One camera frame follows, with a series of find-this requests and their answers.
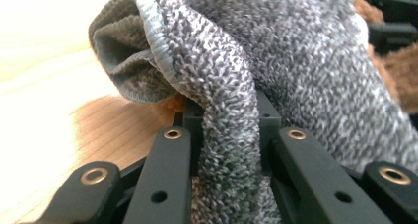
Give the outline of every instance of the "wooden surface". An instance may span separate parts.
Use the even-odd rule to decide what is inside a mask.
[[[0,2],[0,223],[38,219],[71,172],[146,156],[174,111],[121,98],[87,39],[108,0]]]

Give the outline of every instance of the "knit texture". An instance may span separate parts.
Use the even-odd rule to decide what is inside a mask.
[[[361,43],[353,0],[111,0],[89,35],[120,93],[205,109],[193,223],[279,223],[260,173],[255,89],[357,171],[418,172],[418,135]]]

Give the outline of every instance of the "wood grain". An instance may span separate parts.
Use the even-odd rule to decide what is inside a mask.
[[[149,152],[173,107],[121,98],[87,28],[108,0],[0,3],[0,223],[38,219],[71,172]]]

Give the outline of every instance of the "metal grommet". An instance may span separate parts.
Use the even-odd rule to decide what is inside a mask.
[[[165,132],[164,136],[168,139],[178,139],[181,137],[181,131],[176,130],[176,129],[171,129]]]
[[[387,179],[390,182],[399,184],[399,185],[409,185],[411,184],[411,179],[404,174],[403,172],[395,169],[395,168],[391,168],[391,167],[380,167],[379,168],[379,173],[381,174],[382,177],[384,177],[385,179]]]
[[[92,168],[89,171],[85,172],[81,177],[81,182],[84,185],[94,185],[107,177],[108,171],[105,168]]]
[[[304,134],[301,130],[292,129],[288,131],[288,136],[294,139],[303,140],[307,138],[307,135]]]

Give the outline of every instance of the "heather gray fabric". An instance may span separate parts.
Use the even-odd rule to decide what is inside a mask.
[[[260,175],[255,88],[361,171],[418,172],[418,135],[390,97],[354,23],[352,0],[111,0],[89,36],[120,93],[179,91],[205,109],[194,223],[278,223]]]

